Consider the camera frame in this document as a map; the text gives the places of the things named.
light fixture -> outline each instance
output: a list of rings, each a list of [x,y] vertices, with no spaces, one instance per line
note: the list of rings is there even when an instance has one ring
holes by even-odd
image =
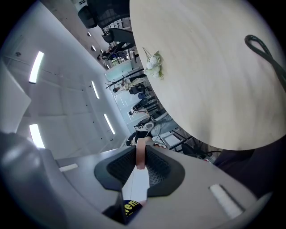
[[[112,126],[111,126],[111,124],[110,124],[109,120],[108,120],[107,115],[106,115],[106,114],[104,114],[104,117],[105,117],[105,119],[106,119],[106,121],[107,121],[107,124],[109,125],[109,128],[111,129],[111,132],[112,132],[112,133],[113,133],[113,135],[114,135],[114,134],[115,134],[115,132],[114,132],[114,130],[113,130],[113,128],[112,128]]]
[[[30,125],[30,132],[33,139],[34,144],[38,148],[45,148],[43,141],[41,139],[40,131],[37,124]]]
[[[30,75],[30,79],[29,79],[29,83],[31,83],[31,84],[35,84],[36,81],[37,81],[38,71],[39,71],[40,64],[41,64],[41,61],[43,59],[43,56],[44,56],[44,54],[39,51],[38,55],[36,57],[36,60],[35,60],[35,62],[33,64],[31,75]]]
[[[94,82],[91,81],[91,84],[93,85],[93,90],[95,92],[96,97],[99,99],[98,94],[97,94],[97,90],[95,89],[95,86],[94,86]]]

desk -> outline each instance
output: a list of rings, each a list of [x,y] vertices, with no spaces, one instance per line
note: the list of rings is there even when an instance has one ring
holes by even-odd
[[[148,78],[160,102],[190,135],[209,145],[247,150],[286,134],[286,94],[272,66],[244,43],[253,34],[285,69],[285,56],[258,12],[238,0],[131,0],[143,47],[160,51],[164,79]]]

white strip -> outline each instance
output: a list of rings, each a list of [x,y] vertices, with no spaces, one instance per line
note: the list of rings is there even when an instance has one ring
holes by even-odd
[[[225,213],[231,218],[234,219],[243,213],[242,209],[237,206],[237,204],[231,199],[231,197],[225,192],[225,190],[219,185],[214,184],[210,186],[210,191],[214,197],[222,206]]]
[[[113,134],[115,134],[115,132],[114,132],[114,130],[113,130],[113,128],[112,128],[112,126],[111,126],[111,124],[110,124],[109,120],[108,120],[107,115],[106,115],[106,114],[104,114],[104,117],[105,117],[105,119],[106,119],[106,121],[107,121],[107,124],[109,125],[109,127],[110,127],[110,129],[111,129],[111,132],[112,132]]]
[[[98,94],[97,94],[97,90],[95,89],[95,86],[94,86],[94,82],[91,81],[91,84],[93,85],[93,90],[95,92],[96,97],[99,99]]]
[[[42,138],[41,138],[41,135],[40,135],[38,125],[33,124],[33,125],[30,125],[29,127],[30,127],[30,132],[31,132],[31,136],[32,136],[34,144],[38,148],[45,148],[43,141],[42,141]]]
[[[30,75],[30,79],[29,79],[30,83],[35,84],[37,81],[38,71],[39,71],[43,56],[44,56],[44,54],[42,52],[38,52],[38,55],[37,55],[36,60],[33,64],[33,67],[32,67],[32,71],[31,71],[31,75]]]
[[[76,169],[76,168],[78,168],[77,164],[71,164],[71,165],[60,167],[59,170],[61,172],[65,172],[65,171],[73,170],[73,169]]]

round table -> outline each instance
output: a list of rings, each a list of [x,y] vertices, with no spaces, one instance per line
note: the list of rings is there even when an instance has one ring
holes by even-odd
[[[190,135],[247,150],[286,134],[286,93],[271,64],[250,50],[253,34],[285,69],[285,56],[260,14],[239,0],[130,0],[143,67],[162,56],[164,79],[149,77],[160,102]]]

white flower bouquet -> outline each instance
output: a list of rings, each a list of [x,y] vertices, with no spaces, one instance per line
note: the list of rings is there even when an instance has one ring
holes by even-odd
[[[162,63],[159,51],[157,51],[153,56],[151,56],[146,49],[144,49],[144,51],[147,57],[147,64],[144,73],[147,76],[163,79],[163,73],[161,69]]]

